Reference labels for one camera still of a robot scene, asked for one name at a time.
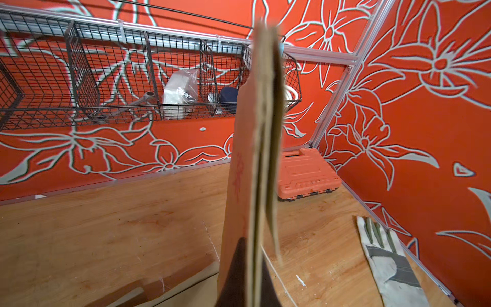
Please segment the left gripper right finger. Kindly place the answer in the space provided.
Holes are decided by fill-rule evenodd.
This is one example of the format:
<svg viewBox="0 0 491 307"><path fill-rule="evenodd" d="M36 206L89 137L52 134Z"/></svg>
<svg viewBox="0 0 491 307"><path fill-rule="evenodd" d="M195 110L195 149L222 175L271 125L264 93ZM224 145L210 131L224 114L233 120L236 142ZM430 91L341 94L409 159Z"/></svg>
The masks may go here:
<svg viewBox="0 0 491 307"><path fill-rule="evenodd" d="M282 307L274 289L265 260L262 260L261 307Z"/></svg>

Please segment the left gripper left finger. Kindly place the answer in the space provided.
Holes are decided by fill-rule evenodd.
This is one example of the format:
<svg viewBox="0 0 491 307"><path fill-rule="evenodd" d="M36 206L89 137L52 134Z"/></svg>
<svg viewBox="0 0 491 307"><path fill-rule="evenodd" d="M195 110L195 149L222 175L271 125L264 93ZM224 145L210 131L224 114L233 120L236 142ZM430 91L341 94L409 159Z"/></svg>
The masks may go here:
<svg viewBox="0 0 491 307"><path fill-rule="evenodd" d="M246 305L246 239L238 240L233 259L218 296L216 307L245 307Z"/></svg>

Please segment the kraft file bag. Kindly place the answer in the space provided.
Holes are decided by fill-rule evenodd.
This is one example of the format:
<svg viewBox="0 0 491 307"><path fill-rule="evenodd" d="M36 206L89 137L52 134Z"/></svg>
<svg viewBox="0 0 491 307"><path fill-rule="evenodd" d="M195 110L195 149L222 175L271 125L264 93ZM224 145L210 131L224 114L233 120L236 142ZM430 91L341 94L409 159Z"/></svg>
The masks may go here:
<svg viewBox="0 0 491 307"><path fill-rule="evenodd" d="M90 306L215 306L219 263L213 262L200 272L149 300L143 287L136 287L115 298L99 299Z"/></svg>
<svg viewBox="0 0 491 307"><path fill-rule="evenodd" d="M263 241L279 243L277 184L285 113L283 60L277 28L254 29L251 70L240 87L228 178L217 299L238 240L246 239L245 306L260 306Z"/></svg>

